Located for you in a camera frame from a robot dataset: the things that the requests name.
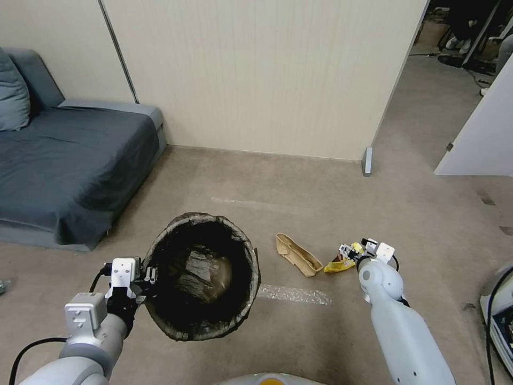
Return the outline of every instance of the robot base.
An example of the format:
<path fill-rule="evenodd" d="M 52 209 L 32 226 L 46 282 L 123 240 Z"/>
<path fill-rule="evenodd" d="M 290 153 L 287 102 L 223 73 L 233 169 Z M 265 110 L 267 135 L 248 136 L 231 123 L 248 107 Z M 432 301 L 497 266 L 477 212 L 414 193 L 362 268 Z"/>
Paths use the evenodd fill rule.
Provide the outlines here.
<path fill-rule="evenodd" d="M 237 377 L 216 385 L 323 385 L 286 373 L 255 373 Z"/>

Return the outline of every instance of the sofa cushion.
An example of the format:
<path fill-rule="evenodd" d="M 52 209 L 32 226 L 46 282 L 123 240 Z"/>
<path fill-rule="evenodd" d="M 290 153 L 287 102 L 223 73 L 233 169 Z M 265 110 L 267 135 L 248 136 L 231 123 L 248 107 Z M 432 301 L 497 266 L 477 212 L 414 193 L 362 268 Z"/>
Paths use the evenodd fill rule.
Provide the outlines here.
<path fill-rule="evenodd" d="M 9 55 L 0 48 L 0 131 L 26 127 L 29 114 L 27 85 Z"/>

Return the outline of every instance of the gray sofa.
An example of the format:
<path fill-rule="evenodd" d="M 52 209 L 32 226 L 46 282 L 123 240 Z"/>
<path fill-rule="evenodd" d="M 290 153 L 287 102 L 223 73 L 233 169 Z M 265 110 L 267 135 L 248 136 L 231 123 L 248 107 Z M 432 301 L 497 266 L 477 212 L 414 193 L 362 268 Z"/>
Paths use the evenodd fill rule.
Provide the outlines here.
<path fill-rule="evenodd" d="M 64 99 L 37 53 L 4 51 L 31 112 L 0 132 L 0 241 L 92 250 L 165 149 L 160 111 Z"/>

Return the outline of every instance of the wall panel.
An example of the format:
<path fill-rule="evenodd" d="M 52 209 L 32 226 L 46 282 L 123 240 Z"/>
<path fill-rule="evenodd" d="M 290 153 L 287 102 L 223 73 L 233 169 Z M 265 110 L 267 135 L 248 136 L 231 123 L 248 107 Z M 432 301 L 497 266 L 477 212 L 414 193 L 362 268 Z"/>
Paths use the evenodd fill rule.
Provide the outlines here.
<path fill-rule="evenodd" d="M 2 0 L 0 46 L 37 51 L 66 98 L 133 102 L 96 0 Z"/>
<path fill-rule="evenodd" d="M 426 0 L 106 0 L 170 143 L 360 159 Z"/>

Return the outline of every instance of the trash can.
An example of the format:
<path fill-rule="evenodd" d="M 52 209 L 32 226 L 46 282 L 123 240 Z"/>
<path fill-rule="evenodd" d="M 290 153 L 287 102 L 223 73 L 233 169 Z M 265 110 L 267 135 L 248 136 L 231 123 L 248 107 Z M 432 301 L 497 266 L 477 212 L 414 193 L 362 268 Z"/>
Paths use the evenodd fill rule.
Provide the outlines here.
<path fill-rule="evenodd" d="M 225 217 L 176 217 L 148 250 L 143 268 L 157 268 L 146 307 L 177 341 L 224 337 L 247 318 L 260 285 L 256 250 Z"/>

